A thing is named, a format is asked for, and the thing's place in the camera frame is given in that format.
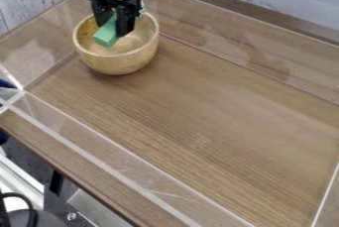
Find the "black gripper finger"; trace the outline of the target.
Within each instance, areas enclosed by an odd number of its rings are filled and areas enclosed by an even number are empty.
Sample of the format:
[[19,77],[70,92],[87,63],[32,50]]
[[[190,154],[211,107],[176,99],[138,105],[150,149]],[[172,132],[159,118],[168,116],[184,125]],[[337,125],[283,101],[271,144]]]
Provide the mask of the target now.
[[102,27],[114,15],[112,3],[108,0],[92,0],[91,8],[96,24]]
[[123,2],[115,7],[116,22],[115,30],[119,37],[124,37],[135,27],[135,21],[140,17],[142,4],[136,2]]

